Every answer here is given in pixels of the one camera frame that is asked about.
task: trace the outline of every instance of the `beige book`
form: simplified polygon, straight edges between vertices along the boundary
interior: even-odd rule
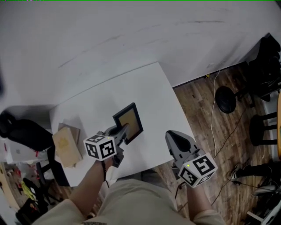
[[[64,167],[71,167],[82,159],[69,127],[64,127],[55,133],[53,141]]]

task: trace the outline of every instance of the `left forearm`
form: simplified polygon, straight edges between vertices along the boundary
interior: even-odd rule
[[[69,198],[84,216],[89,214],[96,203],[103,182],[102,165],[101,162],[96,161]]]

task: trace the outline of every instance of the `black picture frame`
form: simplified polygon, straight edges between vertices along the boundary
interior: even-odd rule
[[[142,127],[142,124],[141,124],[141,120],[140,120],[140,116],[139,116],[139,113],[137,111],[137,106],[136,104],[133,102],[131,103],[130,105],[128,105],[127,107],[125,107],[124,109],[122,109],[120,112],[116,113],[114,116],[113,116],[113,119],[117,125],[117,127],[122,127],[120,121],[119,121],[119,118],[124,115],[126,112],[130,111],[131,109],[133,109],[135,115],[136,115],[136,119],[137,119],[137,123],[139,125],[139,131],[134,135],[132,136],[130,139],[125,139],[124,140],[124,143],[126,145],[128,145],[133,139],[135,139],[141,132],[144,131],[143,127]]]

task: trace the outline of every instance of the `wooden tabletop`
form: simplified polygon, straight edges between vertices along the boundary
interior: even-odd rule
[[[277,149],[278,149],[278,156],[281,159],[281,95],[278,96],[278,103],[277,103]]]

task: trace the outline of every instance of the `white table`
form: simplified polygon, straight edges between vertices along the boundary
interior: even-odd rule
[[[144,131],[129,145],[124,160],[111,167],[107,180],[141,172],[172,160],[165,141],[167,130],[193,137],[185,114],[159,63],[133,70],[88,89],[50,111],[52,131],[59,123],[81,129],[78,148],[83,160],[75,168],[64,168],[71,186],[77,186],[95,159],[86,154],[83,139],[115,125],[112,116],[135,102]]]

